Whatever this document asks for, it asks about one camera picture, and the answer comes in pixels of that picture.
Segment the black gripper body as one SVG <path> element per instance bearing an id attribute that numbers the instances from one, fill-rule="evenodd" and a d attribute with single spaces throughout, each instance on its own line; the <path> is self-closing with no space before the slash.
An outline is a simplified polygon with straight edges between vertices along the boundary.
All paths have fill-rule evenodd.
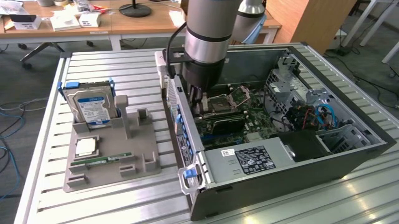
<path id="1" fill-rule="evenodd" d="M 218 83 L 222 76 L 224 59 L 216 63 L 200 63 L 198 61 L 183 63 L 183 78 L 184 80 L 207 92 Z"/>

